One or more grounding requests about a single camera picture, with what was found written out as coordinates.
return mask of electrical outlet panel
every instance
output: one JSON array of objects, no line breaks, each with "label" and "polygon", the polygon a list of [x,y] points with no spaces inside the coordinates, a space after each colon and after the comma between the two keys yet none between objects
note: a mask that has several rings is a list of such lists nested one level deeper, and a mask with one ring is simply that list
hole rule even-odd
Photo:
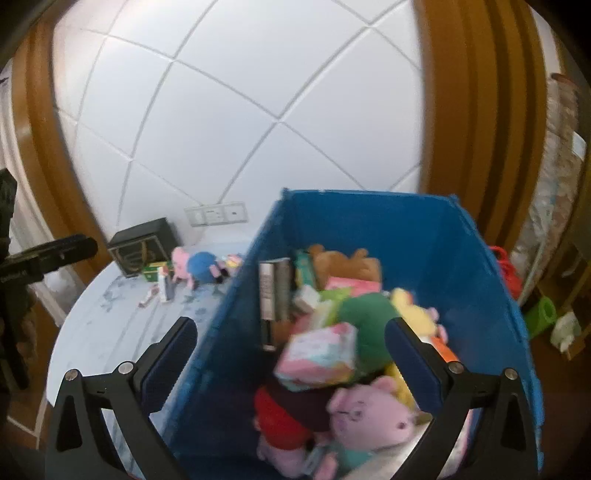
[{"label": "electrical outlet panel", "polygon": [[191,226],[226,225],[248,221],[244,202],[185,208],[185,214]]}]

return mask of white round table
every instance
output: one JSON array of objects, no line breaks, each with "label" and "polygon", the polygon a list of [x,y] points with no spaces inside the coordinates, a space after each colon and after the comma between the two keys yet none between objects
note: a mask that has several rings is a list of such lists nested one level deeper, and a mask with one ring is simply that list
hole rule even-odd
[{"label": "white round table", "polygon": [[[247,247],[244,243],[216,244],[188,250],[209,251],[220,257],[231,253],[245,254]],[[125,278],[114,262],[109,264],[88,285],[60,329],[47,374],[48,401],[55,405],[63,376],[71,368],[87,376],[112,372],[121,362],[137,361],[149,345],[162,339],[179,317],[189,317],[197,324],[197,347],[162,410],[150,415],[150,420],[162,433],[188,365],[205,338],[231,281],[226,280],[219,287],[203,285],[194,291],[183,282],[176,285],[172,301],[161,303],[158,298],[153,298],[141,308],[138,303],[144,299],[151,284],[143,275]],[[115,415],[110,410],[103,410],[103,416],[124,467],[129,473],[142,477]]]}]

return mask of storage bin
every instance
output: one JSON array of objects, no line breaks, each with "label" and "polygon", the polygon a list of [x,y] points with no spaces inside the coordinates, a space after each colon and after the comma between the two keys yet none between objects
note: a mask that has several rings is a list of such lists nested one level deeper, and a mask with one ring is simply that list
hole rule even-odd
[{"label": "storage bin", "polygon": [[436,307],[450,347],[471,371],[498,375],[515,368],[539,445],[543,404],[527,329],[493,254],[457,200],[285,190],[216,314],[171,414],[165,441],[192,478],[280,478],[256,458],[258,432],[252,427],[253,394],[272,367],[261,348],[258,261],[316,243],[347,255],[364,247],[379,258],[384,288],[406,288],[416,303]]}]

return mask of green ball-shaped plush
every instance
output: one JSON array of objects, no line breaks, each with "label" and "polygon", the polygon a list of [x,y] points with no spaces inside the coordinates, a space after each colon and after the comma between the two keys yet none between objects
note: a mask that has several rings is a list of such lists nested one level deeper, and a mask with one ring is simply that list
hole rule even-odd
[{"label": "green ball-shaped plush", "polygon": [[355,377],[377,372],[392,362],[384,341],[384,329],[389,320],[399,314],[381,293],[368,293],[345,300],[338,319],[357,328],[357,364]]}]

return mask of blue gripper pad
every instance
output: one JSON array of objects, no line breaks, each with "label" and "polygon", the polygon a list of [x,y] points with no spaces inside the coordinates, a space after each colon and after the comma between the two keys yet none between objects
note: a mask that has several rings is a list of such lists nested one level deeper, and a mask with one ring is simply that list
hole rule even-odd
[{"label": "blue gripper pad", "polygon": [[146,415],[162,409],[196,345],[195,322],[181,317],[162,340],[150,345],[140,357],[134,389]]},{"label": "blue gripper pad", "polygon": [[446,363],[431,345],[422,343],[401,318],[392,319],[386,324],[384,339],[388,353],[418,407],[437,415],[447,387]]}]

